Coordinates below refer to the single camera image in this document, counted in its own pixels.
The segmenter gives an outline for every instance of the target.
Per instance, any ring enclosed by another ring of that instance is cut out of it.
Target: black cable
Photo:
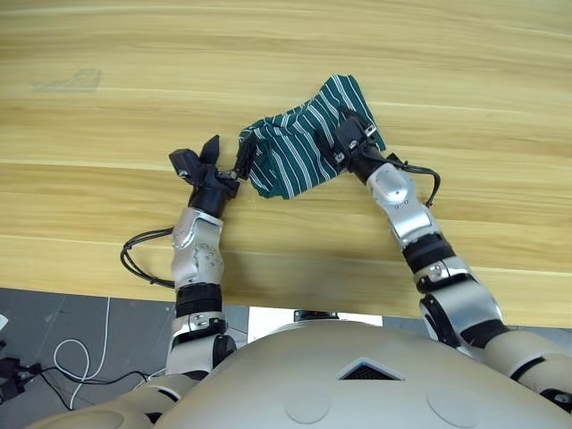
[[[375,143],[367,143],[365,145],[363,145],[361,147],[361,155],[372,159],[374,161],[379,161],[379,158],[371,156],[368,154],[368,152],[366,151],[366,147],[367,146],[373,146],[375,148],[377,148],[377,145]],[[406,161],[405,163],[402,163],[401,161],[398,161],[397,159],[390,159],[390,158],[383,158],[383,161],[389,164],[394,165],[395,167],[405,171],[405,172],[411,172],[413,174],[429,174],[433,176],[433,190],[431,192],[431,196],[427,199],[427,201],[425,201],[425,205],[427,207],[430,207],[433,205],[433,200],[435,198],[435,196],[437,195],[437,192],[439,191],[439,187],[441,186],[441,176],[439,175],[439,173],[437,173],[435,170],[432,170],[428,167],[421,167],[418,165],[412,165],[412,164],[408,164],[408,162]]]
[[[49,368],[45,368],[42,369],[42,371],[38,374],[34,374],[31,377],[28,377],[28,379],[32,379],[35,376],[39,375],[39,374],[43,374],[46,373],[48,371],[57,371],[58,373],[60,373],[61,375],[63,375],[65,378],[67,378],[68,380],[70,380],[71,382],[77,383],[77,384],[86,384],[86,385],[92,385],[92,386],[106,386],[109,384],[114,384],[117,382],[120,382],[121,380],[123,380],[124,378],[129,377],[130,375],[134,375],[137,374],[139,375],[144,381],[147,381],[147,374],[142,373],[141,371],[129,371],[128,373],[122,375],[121,377],[117,377],[113,380],[98,380],[98,379],[92,379],[92,380],[84,380],[82,381],[80,378],[75,378],[72,377],[71,375],[66,374],[65,372],[61,371],[60,368],[57,368],[55,366],[50,366]]]
[[[50,387],[50,389],[52,389],[52,391],[54,391],[54,393],[57,395],[57,397],[60,399],[60,401],[62,402],[63,406],[65,407],[65,409],[67,409],[68,411],[72,411],[72,409],[70,408],[70,406],[68,404],[65,403],[65,399],[63,398],[62,394],[57,391],[57,389],[53,386],[53,384],[51,384],[46,376],[43,373],[39,373],[38,374],[40,377],[42,377],[42,379],[46,382],[46,384]]]
[[[122,251],[119,255],[119,259],[122,262],[122,265],[132,273],[133,275],[138,276],[140,279],[143,279],[151,284],[158,284],[160,286],[165,286],[165,288],[174,288],[175,282],[171,280],[161,279],[159,277],[155,277],[154,275],[148,274],[144,272],[135,261],[131,258],[129,251],[133,248],[133,246],[138,245],[144,241],[158,239],[160,237],[164,237],[166,235],[172,234],[172,228],[165,228],[164,230],[153,230],[142,232],[141,234],[136,235],[135,237],[131,237],[125,244],[123,244]]]
[[[78,380],[75,379],[73,377],[71,377],[70,375],[67,375],[66,373],[64,373],[63,371],[61,371],[59,368],[55,367],[55,366],[50,366],[49,368],[45,368],[42,369],[39,373],[37,374],[33,374],[28,378],[25,378],[23,381],[25,383],[27,383],[28,381],[40,376],[42,378],[42,380],[44,380],[44,382],[46,382],[46,384],[50,387],[50,389],[52,389],[52,391],[54,391],[54,393],[57,395],[57,397],[59,398],[59,400],[62,402],[63,406],[65,407],[65,409],[67,409],[68,411],[72,411],[72,409],[70,408],[70,406],[65,402],[65,399],[63,398],[62,393],[60,393],[53,384],[50,383],[49,380],[47,380],[46,376],[44,375],[44,373],[47,373],[49,371],[57,371],[59,374],[63,375],[65,378],[67,378],[68,380],[70,380],[71,382],[77,383],[77,384],[87,384],[87,385],[92,385],[92,386],[106,386],[109,384],[114,384],[114,383],[118,383],[121,380],[123,380],[124,378],[129,377],[130,375],[134,375],[137,374],[139,375],[141,378],[143,378],[143,380],[146,382],[147,381],[147,375],[145,373],[142,373],[141,371],[129,371],[127,374],[122,375],[121,377],[117,377],[113,380]]]

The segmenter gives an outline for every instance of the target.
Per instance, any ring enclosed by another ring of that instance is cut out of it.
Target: silver arm segment
[[[172,276],[177,303],[167,374],[204,376],[236,349],[232,338],[223,335],[222,231],[223,221],[194,207],[183,209],[173,229]]]
[[[442,237],[416,198],[408,173],[383,164],[367,179],[391,233],[425,294],[420,307],[431,336],[572,410],[572,357],[530,332],[511,331],[492,294]]]

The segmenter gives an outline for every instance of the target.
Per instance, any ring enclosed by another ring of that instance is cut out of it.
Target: wooden table
[[[360,82],[388,147],[443,178],[433,212],[510,324],[572,326],[572,3],[28,0],[0,6],[2,286],[173,299],[121,267],[190,187],[167,155]],[[419,179],[426,198],[431,181]],[[227,303],[419,315],[349,174],[228,205]],[[135,257],[168,275],[168,240]]]

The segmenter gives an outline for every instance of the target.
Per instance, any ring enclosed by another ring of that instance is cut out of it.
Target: green striped cloth
[[[331,147],[333,131],[346,119],[340,112],[342,106],[374,123],[354,77],[334,74],[311,100],[285,114],[261,119],[240,132],[239,144],[251,132],[257,137],[249,178],[262,197],[293,198],[338,175],[320,155],[314,133],[317,130]],[[375,133],[375,142],[385,149],[379,132]]]

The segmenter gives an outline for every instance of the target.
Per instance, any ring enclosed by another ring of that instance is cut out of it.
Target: white power cord
[[[147,383],[147,382],[150,382],[151,380],[155,380],[156,378],[159,378],[160,374],[161,374],[161,373],[164,373],[164,372],[166,371],[166,369],[167,369],[167,368],[161,368],[161,369],[159,369],[158,371],[155,371],[155,372],[152,373],[149,377],[147,377],[147,380],[146,380],[146,381],[141,382],[141,383],[139,383],[137,386],[135,386],[135,387],[133,388],[133,390],[137,389],[139,386],[141,386],[141,385],[143,385],[143,384],[145,384],[145,383]]]
[[[70,408],[73,408],[73,402],[75,401],[75,397],[78,394],[78,391],[80,391],[81,387],[83,386],[83,382],[85,382],[86,380],[92,380],[94,378],[97,377],[97,375],[99,374],[99,372],[101,371],[101,368],[104,365],[105,362],[105,353],[107,352],[107,334],[109,333],[109,304],[111,303],[111,298],[107,298],[107,310],[105,311],[105,336],[104,336],[104,349],[101,353],[101,360],[99,361],[99,366],[97,367],[97,370],[92,374],[92,375],[88,375],[88,371],[89,371],[89,365],[91,363],[91,360],[89,358],[89,352],[88,352],[88,348],[86,347],[86,345],[81,342],[80,340],[77,340],[75,338],[69,338],[67,340],[63,340],[62,342],[60,342],[54,349],[54,365],[57,369],[59,369],[60,371],[62,371],[64,374],[69,375],[71,378],[75,378],[78,381],[78,387],[75,388],[75,391],[73,391],[73,394],[71,396],[70,399]],[[59,349],[67,343],[74,343],[74,344],[78,344],[81,349],[83,350],[83,353],[86,357],[86,367],[85,370],[83,371],[83,375],[77,375],[74,374],[73,372],[65,369],[63,366],[61,366],[59,364],[59,362],[57,361],[57,352],[59,351]]]

